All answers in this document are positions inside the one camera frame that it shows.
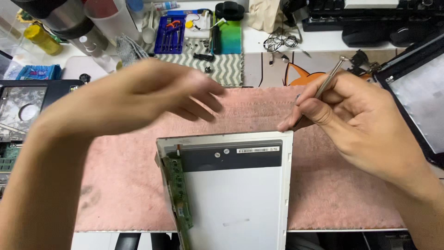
blue packet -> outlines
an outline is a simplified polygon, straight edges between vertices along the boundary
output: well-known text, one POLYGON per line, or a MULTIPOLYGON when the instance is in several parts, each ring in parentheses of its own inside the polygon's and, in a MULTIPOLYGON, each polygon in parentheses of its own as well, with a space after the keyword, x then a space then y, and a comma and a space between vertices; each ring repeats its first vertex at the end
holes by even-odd
POLYGON ((62 75, 60 65, 51 66, 26 65, 16 80, 59 80, 62 75))

circular hole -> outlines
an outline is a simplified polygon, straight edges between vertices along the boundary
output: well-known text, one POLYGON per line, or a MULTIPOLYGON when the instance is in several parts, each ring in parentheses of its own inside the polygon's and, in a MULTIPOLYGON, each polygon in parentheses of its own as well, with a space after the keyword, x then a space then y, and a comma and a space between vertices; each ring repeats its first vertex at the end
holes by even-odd
POLYGON ((21 107, 19 110, 19 118, 22 121, 31 120, 36 114, 38 114, 39 108, 32 103, 28 103, 21 107))

blue tool tray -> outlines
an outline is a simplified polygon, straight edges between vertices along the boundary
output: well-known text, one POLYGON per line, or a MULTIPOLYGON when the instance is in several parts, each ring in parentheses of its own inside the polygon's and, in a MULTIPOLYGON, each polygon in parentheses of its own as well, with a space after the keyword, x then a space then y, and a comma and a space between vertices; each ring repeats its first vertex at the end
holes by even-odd
POLYGON ((156 54, 180 54, 183 48, 183 35, 185 33, 185 16, 161 16, 159 21, 159 28, 157 29, 156 44, 154 46, 154 53, 156 54), (171 18, 171 23, 179 20, 179 27, 168 27, 167 20, 171 18), (179 45, 177 44, 177 31, 179 30, 179 45))

sticker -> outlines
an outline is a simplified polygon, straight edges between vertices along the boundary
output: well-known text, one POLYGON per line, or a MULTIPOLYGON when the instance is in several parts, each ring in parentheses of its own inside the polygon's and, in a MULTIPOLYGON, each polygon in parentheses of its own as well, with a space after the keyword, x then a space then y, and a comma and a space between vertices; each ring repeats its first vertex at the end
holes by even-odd
POLYGON ((179 212, 180 217, 185 217, 185 214, 183 213, 183 207, 177 208, 177 211, 179 212))
POLYGON ((238 153, 258 153, 258 152, 271 152, 271 151, 279 151, 279 147, 238 149, 238 153))

yellow bottle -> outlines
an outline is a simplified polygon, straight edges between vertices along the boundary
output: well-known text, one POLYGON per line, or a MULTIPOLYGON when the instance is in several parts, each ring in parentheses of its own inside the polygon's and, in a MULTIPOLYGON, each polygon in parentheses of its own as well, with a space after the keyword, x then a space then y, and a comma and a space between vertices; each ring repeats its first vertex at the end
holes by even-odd
POLYGON ((23 36, 31 40, 31 42, 39 46, 43 51, 51 56, 55 56, 62 52, 63 47, 52 38, 48 33, 43 31, 39 25, 30 25, 23 32, 23 36))

